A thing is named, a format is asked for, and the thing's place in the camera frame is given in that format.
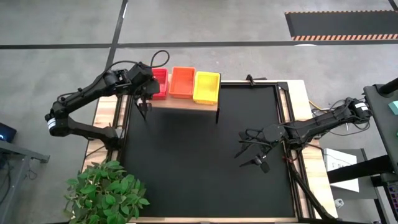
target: black frame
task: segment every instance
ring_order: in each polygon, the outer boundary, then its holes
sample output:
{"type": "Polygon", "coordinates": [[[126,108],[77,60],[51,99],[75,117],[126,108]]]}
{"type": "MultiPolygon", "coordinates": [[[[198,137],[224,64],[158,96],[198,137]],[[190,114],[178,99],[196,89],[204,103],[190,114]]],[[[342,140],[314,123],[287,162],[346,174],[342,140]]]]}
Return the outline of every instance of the black frame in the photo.
{"type": "MultiPolygon", "coordinates": [[[[282,105],[282,99],[281,99],[281,95],[280,95],[280,90],[282,90],[282,91],[284,91],[284,95],[285,95],[286,106],[287,106],[287,109],[289,112],[289,119],[290,119],[290,121],[294,121],[293,107],[292,107],[292,102],[290,99],[289,86],[288,86],[287,82],[254,81],[254,83],[255,83],[255,85],[253,85],[250,81],[238,81],[238,82],[221,81],[220,88],[222,88],[223,86],[245,86],[245,87],[252,86],[253,88],[261,87],[261,86],[273,87],[275,100],[277,102],[277,114],[279,115],[279,123],[286,122],[285,113],[284,113],[283,105],[282,105]]],[[[128,96],[127,100],[126,100],[126,107],[125,107],[124,118],[123,118],[123,123],[122,123],[122,127],[125,129],[124,136],[126,136],[126,133],[128,132],[129,117],[130,117],[131,108],[133,105],[134,105],[133,98],[131,96],[128,96]]],[[[220,112],[221,109],[222,108],[218,107],[217,112],[216,112],[216,117],[218,117],[218,113],[220,112]]],[[[115,117],[119,118],[119,113],[120,113],[120,106],[118,106],[116,108],[114,118],[115,117]]],[[[126,146],[126,138],[123,138],[122,143],[121,143],[121,150],[119,150],[118,156],[116,157],[116,160],[119,162],[121,162],[121,158],[124,156],[125,146],[126,146]]],[[[308,179],[307,179],[307,174],[305,172],[305,166],[303,164],[302,154],[299,155],[298,163],[300,164],[300,175],[302,176],[302,179],[304,180],[304,182],[308,185],[308,179]]],[[[298,190],[297,183],[293,179],[293,177],[290,174],[289,174],[289,177],[290,177],[290,184],[291,184],[291,188],[292,188],[292,190],[290,192],[292,194],[292,198],[293,198],[292,203],[295,207],[296,217],[299,220],[299,219],[303,218],[303,210],[302,210],[302,206],[301,206],[299,190],[298,190]]],[[[308,207],[309,218],[315,218],[313,207],[312,207],[309,199],[307,199],[307,207],[308,207]]]]}

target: white paper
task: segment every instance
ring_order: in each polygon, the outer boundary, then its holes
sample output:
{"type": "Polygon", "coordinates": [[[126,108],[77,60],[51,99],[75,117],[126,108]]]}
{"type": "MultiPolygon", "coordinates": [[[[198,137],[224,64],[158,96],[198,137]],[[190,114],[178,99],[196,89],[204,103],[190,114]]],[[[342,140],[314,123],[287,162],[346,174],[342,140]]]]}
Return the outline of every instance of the white paper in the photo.
{"type": "MultiPolygon", "coordinates": [[[[326,163],[326,170],[331,171],[339,169],[341,167],[356,164],[356,156],[332,149],[325,149],[325,163],[326,163]]],[[[330,185],[342,189],[359,192],[358,179],[347,180],[330,185]]]]}

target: gray floor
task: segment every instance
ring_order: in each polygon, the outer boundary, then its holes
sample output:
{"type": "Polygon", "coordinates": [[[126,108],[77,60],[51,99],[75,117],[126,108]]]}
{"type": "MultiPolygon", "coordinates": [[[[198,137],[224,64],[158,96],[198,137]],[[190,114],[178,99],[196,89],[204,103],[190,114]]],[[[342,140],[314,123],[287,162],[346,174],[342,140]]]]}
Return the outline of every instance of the gray floor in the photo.
{"type": "MultiPolygon", "coordinates": [[[[110,43],[121,0],[2,0],[0,45],[110,43]]],[[[376,10],[391,7],[388,0],[130,0],[119,43],[190,41],[290,40],[287,11],[376,10]]],[[[116,60],[149,63],[157,49],[118,49],[116,60]]],[[[168,49],[167,68],[195,66],[221,72],[223,79],[242,79],[248,73],[268,79],[302,79],[308,97],[322,107],[353,96],[365,85],[395,78],[396,45],[316,47],[220,47],[168,49]]],[[[44,121],[56,96],[90,84],[102,69],[108,49],[0,50],[0,122],[18,130],[16,144],[50,154],[50,162],[32,162],[39,173],[26,180],[13,223],[65,221],[62,215],[64,181],[80,169],[87,141],[51,137],[44,121]]],[[[73,114],[91,123],[92,103],[73,114]]],[[[385,154],[374,122],[350,137],[331,134],[323,147],[365,148],[369,158],[385,154]]],[[[335,130],[345,133],[345,127],[335,130]]],[[[372,222],[372,201],[348,202],[339,210],[345,220],[372,222]]]]}

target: black floor mat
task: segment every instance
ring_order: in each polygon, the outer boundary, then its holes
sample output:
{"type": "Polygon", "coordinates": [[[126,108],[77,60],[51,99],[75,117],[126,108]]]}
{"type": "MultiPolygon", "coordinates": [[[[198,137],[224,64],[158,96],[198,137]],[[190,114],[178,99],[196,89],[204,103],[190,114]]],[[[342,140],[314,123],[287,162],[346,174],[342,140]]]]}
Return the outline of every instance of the black floor mat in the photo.
{"type": "Polygon", "coordinates": [[[398,37],[395,11],[286,12],[293,40],[386,40],[398,37]]]}
{"type": "Polygon", "coordinates": [[[294,217],[284,150],[268,155],[271,171],[239,165],[238,132],[279,122],[272,86],[222,88],[215,112],[153,108],[145,122],[132,107],[121,162],[147,186],[142,217],[294,217]]]}

